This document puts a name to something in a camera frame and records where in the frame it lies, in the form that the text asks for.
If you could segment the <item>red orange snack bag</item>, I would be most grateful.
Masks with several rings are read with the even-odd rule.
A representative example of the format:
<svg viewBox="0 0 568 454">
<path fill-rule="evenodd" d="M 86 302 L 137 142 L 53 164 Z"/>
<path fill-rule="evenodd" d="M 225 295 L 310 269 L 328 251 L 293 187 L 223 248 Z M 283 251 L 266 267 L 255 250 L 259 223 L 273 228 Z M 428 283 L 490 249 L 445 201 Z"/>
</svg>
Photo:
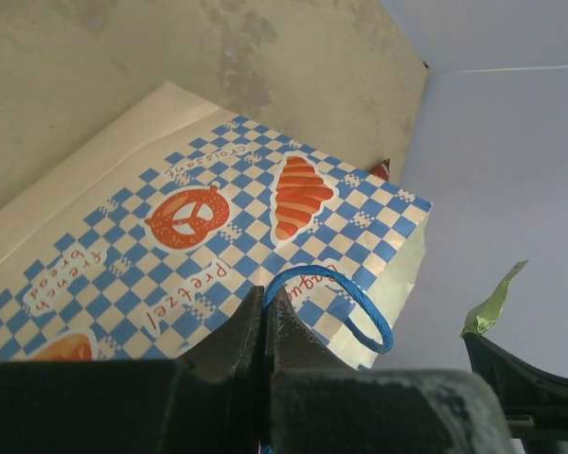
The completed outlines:
<svg viewBox="0 0 568 454">
<path fill-rule="evenodd" d="M 371 167 L 369 173 L 381 178 L 384 181 L 389 181 L 390 176 L 390 159 L 384 159 L 379 164 Z"/>
</svg>

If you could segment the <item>blue checkered paper bag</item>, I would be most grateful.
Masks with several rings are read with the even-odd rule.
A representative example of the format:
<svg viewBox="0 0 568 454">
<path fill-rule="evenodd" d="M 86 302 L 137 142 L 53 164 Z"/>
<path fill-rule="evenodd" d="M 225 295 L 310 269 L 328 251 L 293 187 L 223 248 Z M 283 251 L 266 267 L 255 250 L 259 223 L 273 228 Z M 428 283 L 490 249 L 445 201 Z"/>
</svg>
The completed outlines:
<svg viewBox="0 0 568 454">
<path fill-rule="evenodd" d="M 431 209 L 166 83 L 0 210 L 0 361 L 174 358 L 304 265 L 393 323 Z"/>
</svg>

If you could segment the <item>light green snack bag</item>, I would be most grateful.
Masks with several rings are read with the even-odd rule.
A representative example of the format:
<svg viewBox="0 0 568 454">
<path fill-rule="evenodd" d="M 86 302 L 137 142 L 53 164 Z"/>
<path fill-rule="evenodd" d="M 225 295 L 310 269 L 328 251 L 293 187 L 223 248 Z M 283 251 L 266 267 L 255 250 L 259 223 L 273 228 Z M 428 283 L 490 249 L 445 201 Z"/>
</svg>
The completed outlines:
<svg viewBox="0 0 568 454">
<path fill-rule="evenodd" d="M 461 337 L 467 334 L 484 335 L 497 323 L 506 303 L 509 286 L 527 263 L 527 260 L 517 262 L 497 284 L 490 296 L 468 312 Z"/>
</svg>

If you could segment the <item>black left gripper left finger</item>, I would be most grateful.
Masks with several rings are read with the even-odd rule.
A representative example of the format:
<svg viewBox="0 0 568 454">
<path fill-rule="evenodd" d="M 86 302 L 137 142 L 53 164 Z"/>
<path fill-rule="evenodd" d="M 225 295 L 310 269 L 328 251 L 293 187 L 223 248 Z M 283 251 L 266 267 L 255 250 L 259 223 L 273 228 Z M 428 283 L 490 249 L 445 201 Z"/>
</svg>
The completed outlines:
<svg viewBox="0 0 568 454">
<path fill-rule="evenodd" d="M 175 359 L 0 363 L 0 453 L 256 453 L 263 290 Z"/>
</svg>

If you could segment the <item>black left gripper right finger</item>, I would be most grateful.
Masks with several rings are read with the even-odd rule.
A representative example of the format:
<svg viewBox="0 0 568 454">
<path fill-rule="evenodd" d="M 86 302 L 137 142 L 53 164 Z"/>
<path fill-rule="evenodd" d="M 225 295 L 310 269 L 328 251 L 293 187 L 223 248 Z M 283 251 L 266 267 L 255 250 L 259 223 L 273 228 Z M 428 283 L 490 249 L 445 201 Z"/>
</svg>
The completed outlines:
<svg viewBox="0 0 568 454">
<path fill-rule="evenodd" d="M 357 371 L 270 299 L 264 444 L 274 453 L 507 453 L 503 411 L 478 375 Z"/>
</svg>

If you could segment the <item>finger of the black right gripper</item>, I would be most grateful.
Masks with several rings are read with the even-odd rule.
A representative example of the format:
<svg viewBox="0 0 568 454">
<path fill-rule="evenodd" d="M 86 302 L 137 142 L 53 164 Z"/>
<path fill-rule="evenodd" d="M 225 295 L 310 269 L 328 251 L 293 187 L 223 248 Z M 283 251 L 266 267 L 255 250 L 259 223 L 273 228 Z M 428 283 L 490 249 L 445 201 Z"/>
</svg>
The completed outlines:
<svg viewBox="0 0 568 454">
<path fill-rule="evenodd" d="M 507 415 L 568 421 L 568 378 L 547 373 L 483 336 L 462 336 L 472 370 L 494 390 Z"/>
</svg>

